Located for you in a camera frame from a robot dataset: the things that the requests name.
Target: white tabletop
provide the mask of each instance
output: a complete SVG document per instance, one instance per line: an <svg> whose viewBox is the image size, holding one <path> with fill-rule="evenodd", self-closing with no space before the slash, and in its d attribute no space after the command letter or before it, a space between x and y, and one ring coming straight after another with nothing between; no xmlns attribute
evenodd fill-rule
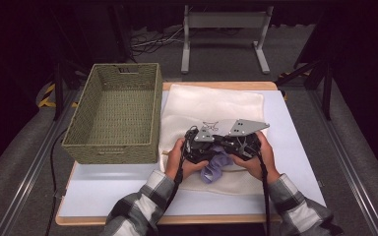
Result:
<svg viewBox="0 0 378 236"><path fill-rule="evenodd" d="M274 149L276 167L281 173L286 173L307 198L324 206L325 202L315 175L281 92L278 90L251 92L258 92L265 96L265 120L271 125L267 136ZM168 91L164 91L161 107L164 107L167 96ZM119 199L137 192L146 183L154 169L158 169L158 164L82 165L76 163L57 218L106 217ZM263 196L229 196L179 190L164 215L264 213Z"/></svg>

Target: plaid shirt sleeve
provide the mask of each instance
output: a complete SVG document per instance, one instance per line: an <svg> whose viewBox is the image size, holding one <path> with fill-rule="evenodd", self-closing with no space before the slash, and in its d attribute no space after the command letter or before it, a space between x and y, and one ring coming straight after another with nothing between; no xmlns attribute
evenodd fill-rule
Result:
<svg viewBox="0 0 378 236"><path fill-rule="evenodd" d="M139 192L119 200L106 219L101 236L157 234L174 182L155 170Z"/></svg>
<svg viewBox="0 0 378 236"><path fill-rule="evenodd" d="M281 215L281 235L342 235L332 213L318 203L305 198L287 175L269 185L269 194Z"/></svg>

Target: white table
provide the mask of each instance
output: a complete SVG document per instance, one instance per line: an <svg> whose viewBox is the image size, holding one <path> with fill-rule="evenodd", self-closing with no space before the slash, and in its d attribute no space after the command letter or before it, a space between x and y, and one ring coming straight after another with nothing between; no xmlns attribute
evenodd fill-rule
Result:
<svg viewBox="0 0 378 236"><path fill-rule="evenodd" d="M296 133L281 92L260 83L195 83L259 92L265 96L264 115L270 123L268 140L276 167L286 173L307 198L325 205L315 175ZM163 101L168 91L163 91ZM56 216L60 225L104 224L106 216L122 197L137 192L158 164L81 165L75 163L67 192ZM280 219L272 208L272 220ZM179 190L159 224L265 222L263 196L229 196Z"/></svg>

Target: metal frame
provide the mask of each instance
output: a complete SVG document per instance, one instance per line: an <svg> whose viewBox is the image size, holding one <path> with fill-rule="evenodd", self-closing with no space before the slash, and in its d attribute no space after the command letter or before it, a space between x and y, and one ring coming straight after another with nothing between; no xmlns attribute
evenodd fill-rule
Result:
<svg viewBox="0 0 378 236"><path fill-rule="evenodd" d="M260 38L258 41L253 41L253 46L263 74L269 74L270 69L263 53L263 43L272 12L273 7L268 7L266 12L190 12L189 6L185 5L181 73L189 73L190 28L258 28L260 29Z"/></svg>
<svg viewBox="0 0 378 236"><path fill-rule="evenodd" d="M12 199L10 206L8 207L4 217L0 222L0 236L1 235L10 235L11 229L14 226L18 216L21 213L21 210L24 207L24 204L27 201L27 198L30 195L32 187L38 178L38 175L41 171L42 166L44 165L46 159L49 157L49 152L51 150L51 145L54 143L57 135L62 131L63 123L68 119L68 109L70 104L74 101L76 97L76 90L69 90L67 98L65 100L64 109L60 114L60 119L53 121L51 124L47 135L45 136L41 147L39 148L30 169L28 170L24 180L21 182L20 187L18 188L17 194Z"/></svg>
<svg viewBox="0 0 378 236"><path fill-rule="evenodd" d="M378 235L378 213L373 203L371 203L370 197L368 196L360 177L358 177L357 171L354 169L354 166L351 163L346 149L343 146L339 135L337 134L336 128L333 126L331 121L327 120L324 111L320 109L321 100L317 94L317 91L309 90L308 94L315 110L318 112L321 121L324 123L324 127L330 136L334 148L336 149L339 165L346 176L348 184L358 205L360 206L364 218L367 221L367 225L369 226L373 235Z"/></svg>

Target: green wicker basket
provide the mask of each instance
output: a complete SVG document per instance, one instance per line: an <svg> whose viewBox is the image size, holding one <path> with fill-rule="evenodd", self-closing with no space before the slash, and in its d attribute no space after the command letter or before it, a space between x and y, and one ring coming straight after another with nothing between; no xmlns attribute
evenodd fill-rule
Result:
<svg viewBox="0 0 378 236"><path fill-rule="evenodd" d="M159 64L94 64L62 147L81 164L158 161Z"/></svg>

